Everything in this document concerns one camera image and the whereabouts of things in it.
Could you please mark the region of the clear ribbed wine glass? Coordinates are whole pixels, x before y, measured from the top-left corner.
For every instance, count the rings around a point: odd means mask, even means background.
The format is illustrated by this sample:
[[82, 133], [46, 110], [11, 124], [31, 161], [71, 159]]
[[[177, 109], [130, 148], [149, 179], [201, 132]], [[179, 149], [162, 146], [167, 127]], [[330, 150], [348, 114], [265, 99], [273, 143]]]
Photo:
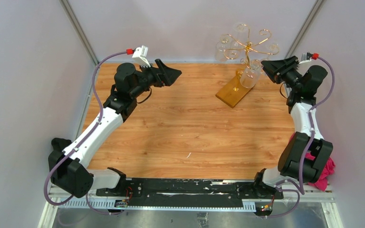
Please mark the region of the clear ribbed wine glass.
[[261, 62], [259, 60], [251, 60], [240, 76], [240, 84], [245, 88], [252, 89], [260, 78], [261, 70]]

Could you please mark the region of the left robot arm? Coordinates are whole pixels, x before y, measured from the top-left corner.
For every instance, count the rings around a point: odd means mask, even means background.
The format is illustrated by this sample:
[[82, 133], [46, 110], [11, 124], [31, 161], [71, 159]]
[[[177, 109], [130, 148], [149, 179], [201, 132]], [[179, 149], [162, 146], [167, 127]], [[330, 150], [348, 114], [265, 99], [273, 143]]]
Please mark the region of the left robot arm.
[[156, 66], [120, 64], [114, 76], [110, 96], [100, 106], [95, 120], [73, 142], [55, 138], [53, 152], [48, 157], [49, 181], [76, 198], [90, 190], [108, 189], [115, 196], [126, 192], [125, 174], [115, 168], [88, 169], [94, 154], [138, 105], [137, 98], [152, 87], [171, 86], [181, 70], [166, 66], [160, 59]]

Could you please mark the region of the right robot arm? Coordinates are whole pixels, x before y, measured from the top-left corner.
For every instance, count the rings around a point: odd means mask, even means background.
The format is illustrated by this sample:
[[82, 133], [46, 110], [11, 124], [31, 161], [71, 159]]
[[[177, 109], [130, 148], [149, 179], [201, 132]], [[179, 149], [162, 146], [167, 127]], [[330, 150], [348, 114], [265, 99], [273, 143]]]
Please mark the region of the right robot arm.
[[261, 64], [273, 83], [284, 83], [290, 89], [286, 104], [295, 131], [277, 166], [258, 172], [250, 188], [261, 199], [275, 194], [285, 182], [294, 183], [303, 193], [305, 183], [318, 181], [333, 150], [333, 144], [322, 136], [316, 118], [317, 107], [326, 101], [324, 98], [318, 102], [316, 93], [328, 71], [322, 66], [311, 65], [301, 74], [298, 68], [302, 63], [296, 56], [263, 60]]

